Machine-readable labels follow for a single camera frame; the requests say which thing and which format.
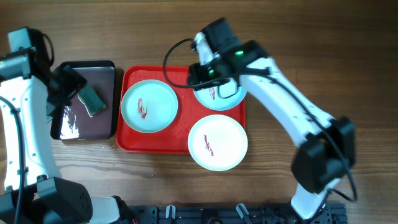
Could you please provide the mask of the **pale green plate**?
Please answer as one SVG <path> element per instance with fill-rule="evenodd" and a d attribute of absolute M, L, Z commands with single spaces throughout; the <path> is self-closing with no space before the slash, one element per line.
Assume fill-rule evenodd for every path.
<path fill-rule="evenodd" d="M 174 90 L 160 80 L 139 81 L 122 97 L 121 115 L 124 122 L 140 133 L 156 133 L 168 127 L 178 112 Z"/>

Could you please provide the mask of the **black water tray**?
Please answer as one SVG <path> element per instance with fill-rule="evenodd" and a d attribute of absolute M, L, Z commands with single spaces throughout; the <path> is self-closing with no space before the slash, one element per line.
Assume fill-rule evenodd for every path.
<path fill-rule="evenodd" d="M 90 117 L 86 108 L 78 99 L 72 99 L 71 106 L 62 106 L 55 112 L 50 135 L 56 140 L 97 140 L 110 138 L 114 131 L 114 99 L 116 69 L 109 60 L 63 62 L 60 66 L 70 64 L 83 76 L 87 83 L 93 85 L 107 108 Z"/>

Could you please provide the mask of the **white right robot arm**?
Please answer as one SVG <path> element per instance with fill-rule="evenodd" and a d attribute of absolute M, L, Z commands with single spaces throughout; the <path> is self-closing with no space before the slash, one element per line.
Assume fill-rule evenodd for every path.
<path fill-rule="evenodd" d="M 192 40 L 192 49 L 199 61 L 190 66 L 189 87 L 201 90 L 234 79 L 287 131 L 298 149 L 292 163 L 298 186 L 290 204 L 302 220 L 314 220 L 340 179 L 347 176 L 353 181 L 354 124 L 314 105 L 260 44 L 255 40 L 242 43 L 224 18 L 202 28 Z"/>

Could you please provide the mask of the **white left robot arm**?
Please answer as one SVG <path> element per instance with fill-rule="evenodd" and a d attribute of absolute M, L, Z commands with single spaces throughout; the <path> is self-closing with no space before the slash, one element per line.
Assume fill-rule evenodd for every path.
<path fill-rule="evenodd" d="M 51 71 L 53 46 L 37 29 L 8 33 L 1 57 L 1 113 L 7 150 L 1 220 L 5 223 L 137 223 L 120 197 L 91 197 L 62 178 L 48 122 L 70 104 L 86 80 L 72 69 Z"/>

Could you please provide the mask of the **green yellow sponge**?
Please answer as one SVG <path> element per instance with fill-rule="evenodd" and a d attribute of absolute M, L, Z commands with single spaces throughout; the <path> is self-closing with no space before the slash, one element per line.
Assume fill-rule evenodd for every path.
<path fill-rule="evenodd" d="M 101 113 L 107 108 L 106 103 L 100 98 L 93 85 L 86 85 L 78 92 L 78 99 L 84 105 L 90 117 Z"/>

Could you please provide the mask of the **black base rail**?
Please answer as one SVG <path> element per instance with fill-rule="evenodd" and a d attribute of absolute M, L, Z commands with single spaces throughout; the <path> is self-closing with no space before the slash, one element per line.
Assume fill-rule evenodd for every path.
<path fill-rule="evenodd" d="M 309 220 L 304 220 L 297 215 L 289 203 L 264 204 L 261 206 L 239 204 L 233 207 L 132 206 L 131 209 L 137 215 L 134 223 L 348 224 L 346 207 L 342 203 L 326 203 L 316 217 Z"/>

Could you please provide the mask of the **red plastic tray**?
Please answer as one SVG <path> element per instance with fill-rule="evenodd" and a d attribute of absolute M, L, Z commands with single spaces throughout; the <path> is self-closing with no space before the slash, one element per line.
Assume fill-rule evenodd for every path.
<path fill-rule="evenodd" d="M 176 82 L 186 81 L 188 67 L 168 66 L 167 74 Z M 167 82 L 162 66 L 135 65 L 127 69 L 123 75 L 121 101 L 128 88 L 146 79 Z M 222 114 L 235 119 L 246 129 L 246 105 L 243 100 L 239 105 L 226 111 L 213 111 L 203 106 L 195 97 L 192 89 L 172 87 L 178 98 L 178 113 L 170 126 L 152 134 L 140 133 L 130 128 L 121 114 L 121 106 L 116 128 L 116 143 L 127 151 L 135 153 L 155 154 L 189 154 L 187 139 L 192 126 L 205 116 Z"/>

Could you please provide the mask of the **white plate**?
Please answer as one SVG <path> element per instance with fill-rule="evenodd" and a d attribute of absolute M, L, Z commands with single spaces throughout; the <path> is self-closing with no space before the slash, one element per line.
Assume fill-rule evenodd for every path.
<path fill-rule="evenodd" d="M 193 125 L 187 145 L 198 165 L 221 172 L 236 167 L 244 159 L 248 151 L 248 137 L 235 119 L 213 114 Z"/>

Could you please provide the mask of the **pale blue plate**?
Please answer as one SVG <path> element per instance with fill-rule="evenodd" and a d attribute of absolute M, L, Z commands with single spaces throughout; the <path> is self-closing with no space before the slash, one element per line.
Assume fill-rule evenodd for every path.
<path fill-rule="evenodd" d="M 193 91 L 193 93 L 204 107 L 215 111 L 226 111 L 238 106 L 245 98 L 247 91 L 239 87 L 238 92 L 229 98 L 220 98 L 218 87 Z"/>

